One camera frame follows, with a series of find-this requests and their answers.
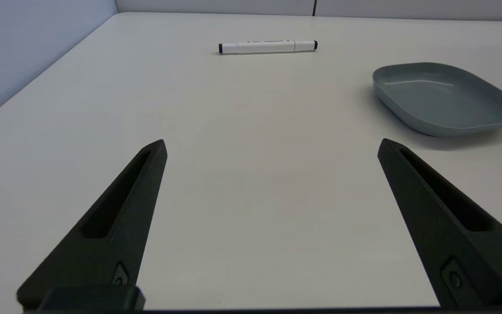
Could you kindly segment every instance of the white wall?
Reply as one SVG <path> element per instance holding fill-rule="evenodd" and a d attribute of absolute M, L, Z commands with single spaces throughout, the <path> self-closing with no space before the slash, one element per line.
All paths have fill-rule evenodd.
<path fill-rule="evenodd" d="M 502 0 L 317 0 L 315 15 L 502 20 Z"/>
<path fill-rule="evenodd" d="M 114 0 L 0 0 L 0 105 L 115 13 Z"/>
<path fill-rule="evenodd" d="M 117 0 L 119 12 L 313 14 L 315 0 Z"/>

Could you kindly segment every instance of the plate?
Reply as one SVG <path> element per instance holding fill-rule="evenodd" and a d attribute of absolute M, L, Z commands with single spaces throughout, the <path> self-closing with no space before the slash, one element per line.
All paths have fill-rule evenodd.
<path fill-rule="evenodd" d="M 502 91 L 454 66 L 421 62 L 383 66 L 375 94 L 404 123 L 435 137 L 502 128 Z"/>

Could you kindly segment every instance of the table surface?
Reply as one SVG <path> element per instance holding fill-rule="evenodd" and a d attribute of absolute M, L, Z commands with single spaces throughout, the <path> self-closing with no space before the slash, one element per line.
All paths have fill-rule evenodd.
<path fill-rule="evenodd" d="M 271 38 L 319 49 L 217 54 Z M 377 149 L 407 145 L 502 222 L 502 130 L 406 127 L 371 74 L 417 61 L 502 89 L 502 22 L 113 16 L 0 108 L 0 313 L 19 312 L 19 285 L 157 139 L 147 309 L 437 305 Z"/>

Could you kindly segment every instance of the marker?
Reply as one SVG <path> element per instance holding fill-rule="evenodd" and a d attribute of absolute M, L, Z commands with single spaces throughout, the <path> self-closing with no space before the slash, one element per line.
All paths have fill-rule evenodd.
<path fill-rule="evenodd" d="M 261 54 L 269 52 L 315 51 L 316 40 L 263 40 L 218 44 L 221 54 Z"/>

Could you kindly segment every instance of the plastic tray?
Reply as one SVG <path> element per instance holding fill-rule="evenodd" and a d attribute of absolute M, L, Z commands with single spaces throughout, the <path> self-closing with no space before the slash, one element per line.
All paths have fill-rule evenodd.
<path fill-rule="evenodd" d="M 407 125 L 435 137 L 502 128 L 502 91 L 474 74 L 438 63 L 383 66 L 375 94 Z"/>

